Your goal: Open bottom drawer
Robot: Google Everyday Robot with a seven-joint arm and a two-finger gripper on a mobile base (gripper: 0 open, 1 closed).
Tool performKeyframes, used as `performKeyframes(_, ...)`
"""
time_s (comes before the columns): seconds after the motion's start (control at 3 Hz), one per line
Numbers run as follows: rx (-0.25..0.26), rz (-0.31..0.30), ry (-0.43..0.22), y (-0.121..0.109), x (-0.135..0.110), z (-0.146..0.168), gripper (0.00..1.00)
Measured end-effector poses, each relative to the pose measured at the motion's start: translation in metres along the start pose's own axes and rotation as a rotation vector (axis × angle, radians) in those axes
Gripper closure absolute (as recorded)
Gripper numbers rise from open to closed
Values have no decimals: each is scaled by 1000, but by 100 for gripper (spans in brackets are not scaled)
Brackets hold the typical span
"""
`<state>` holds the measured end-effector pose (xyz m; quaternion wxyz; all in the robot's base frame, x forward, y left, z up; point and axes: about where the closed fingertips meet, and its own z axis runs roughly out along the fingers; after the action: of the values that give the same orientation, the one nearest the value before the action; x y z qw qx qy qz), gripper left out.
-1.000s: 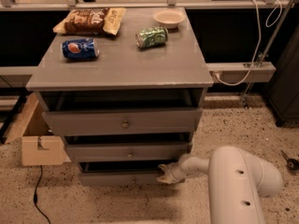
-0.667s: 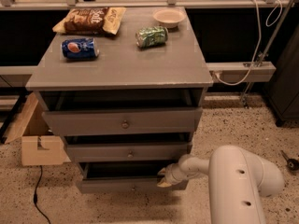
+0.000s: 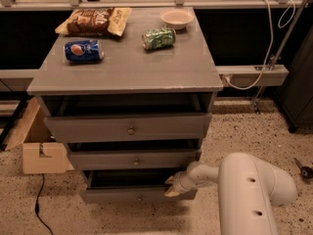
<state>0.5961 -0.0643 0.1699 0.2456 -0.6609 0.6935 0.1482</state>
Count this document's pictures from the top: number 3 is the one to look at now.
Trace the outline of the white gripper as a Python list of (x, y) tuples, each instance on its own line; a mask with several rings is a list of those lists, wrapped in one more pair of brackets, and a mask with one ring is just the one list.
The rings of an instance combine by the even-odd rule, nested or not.
[(165, 184), (172, 184), (165, 192), (165, 197), (177, 197), (195, 188), (195, 182), (189, 177), (186, 171), (177, 172), (174, 176), (169, 176)]

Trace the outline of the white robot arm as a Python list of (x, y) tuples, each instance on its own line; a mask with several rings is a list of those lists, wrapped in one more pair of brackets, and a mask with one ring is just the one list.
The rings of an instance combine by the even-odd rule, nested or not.
[(228, 155), (218, 167), (192, 162), (170, 176), (167, 197), (176, 197), (216, 183), (221, 235), (279, 235), (272, 209), (297, 195), (283, 169), (246, 153)]

